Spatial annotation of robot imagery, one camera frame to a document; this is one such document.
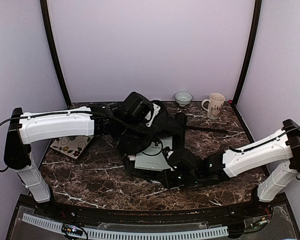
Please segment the grey notebook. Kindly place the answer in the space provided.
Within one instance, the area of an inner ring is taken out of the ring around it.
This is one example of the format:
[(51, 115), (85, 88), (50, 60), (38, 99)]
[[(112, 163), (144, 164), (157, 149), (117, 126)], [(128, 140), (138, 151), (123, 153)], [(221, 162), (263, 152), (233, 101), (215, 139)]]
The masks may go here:
[(163, 171), (171, 167), (168, 165), (163, 149), (165, 147), (172, 148), (173, 137), (155, 138), (150, 146), (135, 156), (134, 167), (140, 170)]

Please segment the black student bag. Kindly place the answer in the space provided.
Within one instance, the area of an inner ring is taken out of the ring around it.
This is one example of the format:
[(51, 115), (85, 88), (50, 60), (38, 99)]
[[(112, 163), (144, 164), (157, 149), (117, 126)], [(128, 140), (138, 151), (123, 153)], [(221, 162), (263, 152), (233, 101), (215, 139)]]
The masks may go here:
[(162, 130), (156, 134), (133, 134), (131, 131), (126, 130), (120, 137), (117, 136), (116, 139), (117, 148), (126, 154), (123, 162), (130, 174), (144, 179), (157, 180), (161, 183), (162, 171), (137, 169), (135, 168), (135, 161), (129, 161), (128, 156), (141, 153), (151, 145), (155, 138), (172, 137), (171, 150), (173, 151), (185, 148), (185, 132), (189, 126), (186, 125), (187, 116), (185, 114), (179, 112), (174, 118), (171, 118), (162, 101), (153, 101), (162, 107)]

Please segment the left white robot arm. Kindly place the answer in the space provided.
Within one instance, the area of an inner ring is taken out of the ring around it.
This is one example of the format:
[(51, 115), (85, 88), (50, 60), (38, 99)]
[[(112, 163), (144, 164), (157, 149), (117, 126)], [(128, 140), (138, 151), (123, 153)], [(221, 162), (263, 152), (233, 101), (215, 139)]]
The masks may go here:
[(141, 142), (129, 144), (127, 152), (136, 154), (150, 145), (167, 121), (167, 109), (161, 101), (148, 100), (137, 92), (131, 92), (122, 102), (68, 110), (30, 113), (18, 107), (0, 123), (0, 127), (9, 124), (3, 161), (7, 169), (17, 173), (34, 200), (41, 204), (41, 210), (48, 217), (57, 218), (61, 208), (33, 160), (32, 143), (72, 136), (111, 135), (122, 139), (131, 135)]

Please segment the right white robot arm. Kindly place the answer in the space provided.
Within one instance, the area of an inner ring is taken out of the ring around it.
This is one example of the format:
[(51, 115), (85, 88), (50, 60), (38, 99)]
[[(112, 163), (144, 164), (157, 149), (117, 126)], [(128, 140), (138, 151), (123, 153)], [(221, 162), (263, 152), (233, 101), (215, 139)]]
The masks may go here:
[(245, 205), (245, 213), (256, 217), (294, 178), (300, 175), (300, 126), (293, 120), (272, 135), (240, 148), (229, 148), (201, 159), (186, 148), (162, 150), (170, 166), (167, 171), (167, 188), (177, 186), (207, 187), (278, 162), (270, 176), (253, 190), (253, 200)]

